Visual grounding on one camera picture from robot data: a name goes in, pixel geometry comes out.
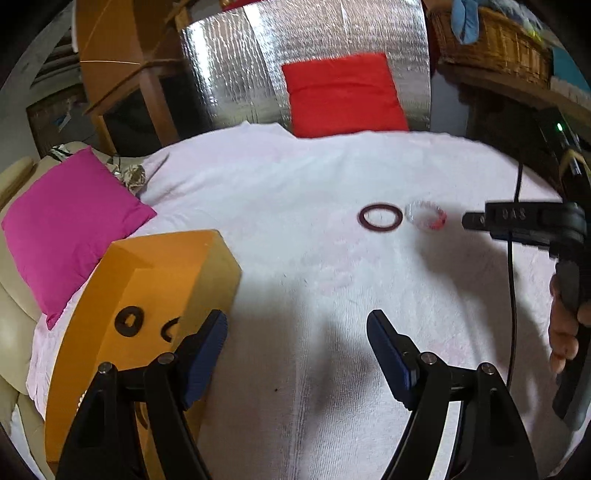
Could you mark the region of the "right hand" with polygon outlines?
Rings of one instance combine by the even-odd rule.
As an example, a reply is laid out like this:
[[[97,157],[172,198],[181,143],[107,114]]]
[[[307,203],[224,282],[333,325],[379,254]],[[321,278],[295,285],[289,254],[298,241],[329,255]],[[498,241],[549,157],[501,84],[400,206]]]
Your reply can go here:
[[[552,305],[548,327],[551,348],[549,363],[552,372],[558,375],[563,372],[566,362],[573,360],[578,353],[578,321],[563,304],[557,275],[550,281],[550,293]]]

